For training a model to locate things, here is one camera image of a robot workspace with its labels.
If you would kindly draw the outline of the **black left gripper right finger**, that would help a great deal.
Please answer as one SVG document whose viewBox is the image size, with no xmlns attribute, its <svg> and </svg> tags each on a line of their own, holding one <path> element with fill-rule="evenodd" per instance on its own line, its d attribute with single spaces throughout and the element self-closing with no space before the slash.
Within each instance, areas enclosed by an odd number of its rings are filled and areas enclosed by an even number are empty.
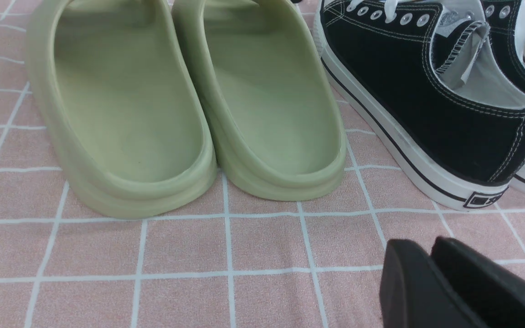
<svg viewBox="0 0 525 328">
<path fill-rule="evenodd" d="M 525 328 L 523 278 L 452 237 L 437 237 L 431 258 L 490 328 Z"/>
</svg>

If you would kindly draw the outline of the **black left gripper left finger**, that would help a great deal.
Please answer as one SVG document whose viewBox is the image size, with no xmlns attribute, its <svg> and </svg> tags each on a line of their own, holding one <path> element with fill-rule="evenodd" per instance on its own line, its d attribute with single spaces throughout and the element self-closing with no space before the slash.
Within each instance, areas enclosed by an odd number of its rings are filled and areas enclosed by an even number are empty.
<svg viewBox="0 0 525 328">
<path fill-rule="evenodd" d="M 379 291 L 385 328 L 487 328 L 416 242 L 390 239 Z"/>
</svg>

